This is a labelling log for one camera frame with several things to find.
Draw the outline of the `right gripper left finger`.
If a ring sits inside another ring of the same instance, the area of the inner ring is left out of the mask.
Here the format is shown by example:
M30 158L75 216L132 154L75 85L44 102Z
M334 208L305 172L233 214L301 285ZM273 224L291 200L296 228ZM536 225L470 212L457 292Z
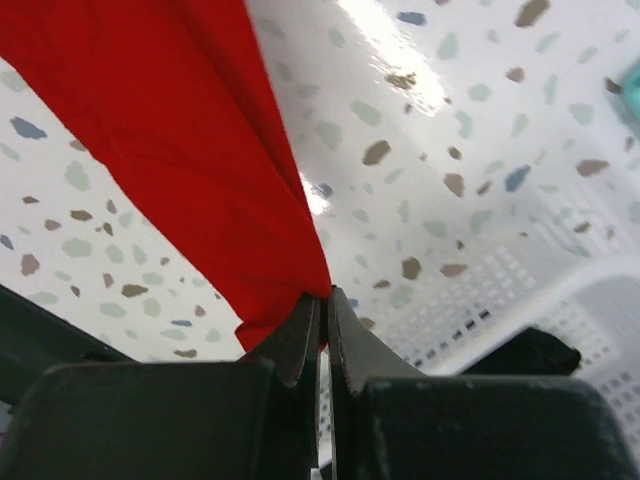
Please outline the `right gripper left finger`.
M236 361L57 365L11 406L5 479L307 479L321 302Z

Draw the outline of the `red t shirt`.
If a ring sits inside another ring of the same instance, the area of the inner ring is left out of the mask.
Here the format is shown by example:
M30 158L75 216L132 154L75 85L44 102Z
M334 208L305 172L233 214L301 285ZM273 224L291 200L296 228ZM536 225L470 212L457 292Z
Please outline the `red t shirt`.
M5 1L1 54L229 302L245 350L330 295L243 2Z

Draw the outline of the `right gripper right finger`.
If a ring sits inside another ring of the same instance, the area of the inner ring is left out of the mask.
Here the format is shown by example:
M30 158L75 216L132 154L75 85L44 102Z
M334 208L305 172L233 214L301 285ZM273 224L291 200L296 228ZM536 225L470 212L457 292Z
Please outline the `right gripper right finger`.
M337 479L635 479L613 412L562 376L427 376L326 304Z

